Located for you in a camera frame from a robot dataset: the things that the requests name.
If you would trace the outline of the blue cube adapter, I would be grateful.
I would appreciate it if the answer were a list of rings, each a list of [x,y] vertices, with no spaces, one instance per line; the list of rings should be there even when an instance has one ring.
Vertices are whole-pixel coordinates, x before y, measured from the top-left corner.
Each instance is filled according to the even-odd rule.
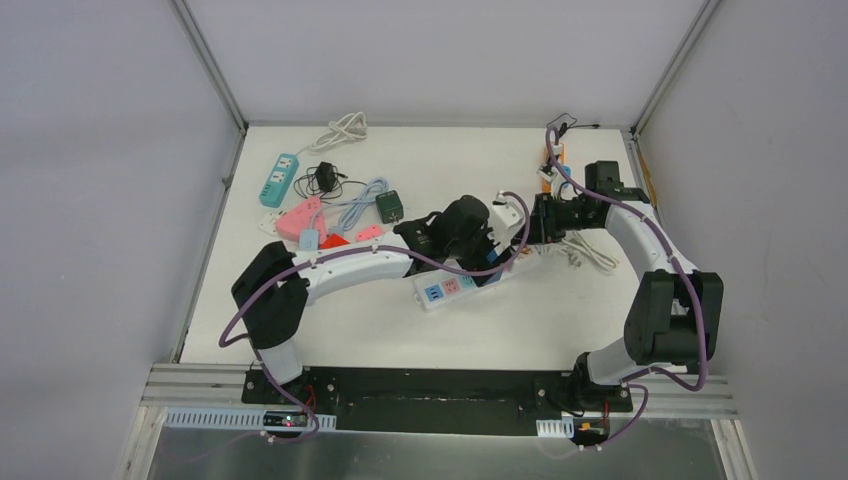
[[[512,253],[512,250],[511,250],[511,248],[510,248],[510,247],[506,247],[505,249],[502,249],[502,250],[500,250],[500,251],[498,251],[498,249],[497,249],[497,248],[494,248],[494,249],[493,249],[493,250],[492,250],[492,251],[491,251],[491,252],[490,252],[490,253],[486,256],[486,260],[487,260],[487,262],[488,262],[487,267],[488,267],[489,269],[495,269],[495,268],[497,268],[497,269],[498,269],[498,271],[497,271],[497,272],[495,272],[494,274],[490,275],[490,276],[489,276],[489,277],[488,277],[488,278],[487,278],[487,279],[486,279],[486,280],[482,283],[482,285],[483,285],[483,286],[487,286],[487,285],[492,284],[492,283],[494,283],[494,282],[497,282],[498,280],[500,280],[500,279],[501,279],[502,274],[503,274],[503,270],[504,270],[504,264],[505,264],[505,262],[506,262],[506,261],[510,258],[511,253]]]

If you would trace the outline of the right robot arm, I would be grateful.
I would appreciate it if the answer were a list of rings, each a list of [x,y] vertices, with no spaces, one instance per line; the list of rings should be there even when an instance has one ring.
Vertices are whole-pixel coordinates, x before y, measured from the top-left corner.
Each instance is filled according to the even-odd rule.
[[[628,411],[625,383],[663,375],[697,392],[715,353],[724,284],[715,272],[679,253],[660,227],[647,194],[620,179],[615,161],[586,166],[576,196],[538,193],[530,216],[532,245],[548,245],[567,234],[603,229],[616,240],[639,279],[622,336],[582,353],[564,380],[560,398],[567,411]]]

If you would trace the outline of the white long power strip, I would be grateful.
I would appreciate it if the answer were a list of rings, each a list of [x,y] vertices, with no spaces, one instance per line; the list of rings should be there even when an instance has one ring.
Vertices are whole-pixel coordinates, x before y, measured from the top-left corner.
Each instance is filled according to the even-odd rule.
[[[492,276],[482,285],[475,283],[475,277],[444,270],[434,270],[417,276],[413,279],[413,298],[425,312],[430,312],[492,289],[512,277],[538,267],[552,265],[555,258],[565,260],[571,268],[579,268],[583,264],[583,257],[565,245],[526,247],[510,268]]]

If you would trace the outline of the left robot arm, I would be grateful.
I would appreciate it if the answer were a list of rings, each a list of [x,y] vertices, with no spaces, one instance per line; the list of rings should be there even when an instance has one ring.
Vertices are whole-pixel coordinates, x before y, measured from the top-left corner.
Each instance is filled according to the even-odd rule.
[[[530,210],[515,193],[501,191],[486,204],[465,195],[444,210],[403,221],[363,242],[326,250],[291,251],[281,241],[264,246],[231,288],[238,307],[220,339],[236,342],[236,322],[264,371],[266,389],[281,404],[305,390],[304,366],[294,346],[306,307],[331,293],[377,280],[442,270],[478,287],[517,259],[528,237]]]

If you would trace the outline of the pink square plug adapter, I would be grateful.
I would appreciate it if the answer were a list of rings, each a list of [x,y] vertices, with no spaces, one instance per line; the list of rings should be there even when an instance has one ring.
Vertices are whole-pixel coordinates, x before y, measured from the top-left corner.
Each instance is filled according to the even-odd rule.
[[[365,242],[377,237],[380,237],[384,234],[384,231],[380,225],[371,224],[367,227],[363,228],[355,235],[355,239],[357,242]]]

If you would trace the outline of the dark green cube adapter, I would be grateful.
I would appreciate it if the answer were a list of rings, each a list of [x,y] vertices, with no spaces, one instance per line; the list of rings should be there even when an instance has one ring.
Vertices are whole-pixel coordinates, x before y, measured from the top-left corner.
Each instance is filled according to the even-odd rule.
[[[404,206],[396,190],[378,194],[375,206],[382,224],[396,223],[404,218]]]

